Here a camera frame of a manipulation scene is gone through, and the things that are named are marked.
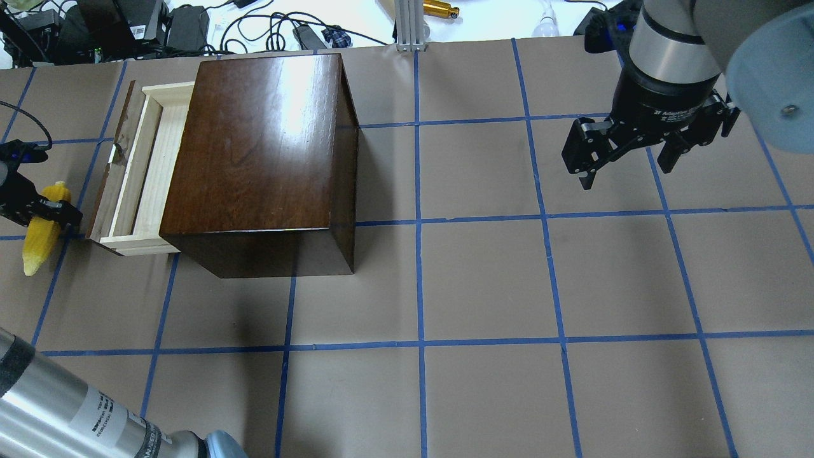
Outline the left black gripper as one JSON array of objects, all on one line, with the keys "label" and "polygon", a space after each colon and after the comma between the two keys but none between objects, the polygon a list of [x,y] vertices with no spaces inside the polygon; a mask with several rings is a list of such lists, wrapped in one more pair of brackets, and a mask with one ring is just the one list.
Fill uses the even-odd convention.
[{"label": "left black gripper", "polygon": [[38,164],[48,160],[49,147],[34,142],[12,140],[1,145],[1,214],[20,226],[36,219],[55,221],[61,227],[79,226],[83,214],[66,200],[39,199],[32,182],[11,164]]}]

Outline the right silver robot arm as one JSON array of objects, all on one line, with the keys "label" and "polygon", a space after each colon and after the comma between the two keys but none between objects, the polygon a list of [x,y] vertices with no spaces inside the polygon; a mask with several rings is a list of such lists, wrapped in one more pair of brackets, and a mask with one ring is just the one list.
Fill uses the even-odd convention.
[{"label": "right silver robot arm", "polygon": [[773,147],[812,154],[811,1],[622,1],[588,12],[590,54],[614,50],[620,78],[607,117],[579,117],[562,160],[584,190],[602,167],[662,145],[663,173],[727,137],[745,113]]}]

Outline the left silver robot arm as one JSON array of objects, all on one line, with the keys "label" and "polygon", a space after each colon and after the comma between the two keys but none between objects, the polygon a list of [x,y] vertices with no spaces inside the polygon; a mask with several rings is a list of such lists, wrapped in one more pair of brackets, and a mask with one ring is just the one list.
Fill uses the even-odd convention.
[{"label": "left silver robot arm", "polygon": [[[18,166],[47,160],[48,148],[2,144],[2,215],[33,227],[36,216],[57,230],[82,214],[67,197],[45,197]],[[3,457],[244,457],[224,430],[205,438],[189,430],[166,434],[99,389],[2,330]]]}]

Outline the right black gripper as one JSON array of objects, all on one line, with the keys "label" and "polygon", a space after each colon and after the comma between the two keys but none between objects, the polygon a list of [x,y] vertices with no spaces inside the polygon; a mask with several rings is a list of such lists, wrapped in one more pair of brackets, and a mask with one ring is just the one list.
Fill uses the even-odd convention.
[{"label": "right black gripper", "polygon": [[730,94],[714,89],[717,78],[690,84],[655,80],[635,70],[623,70],[610,116],[602,121],[579,117],[572,123],[562,160],[582,189],[590,190],[599,169],[629,151],[664,141],[657,163],[672,173],[683,154],[707,146],[716,136],[730,135],[741,110]]}]

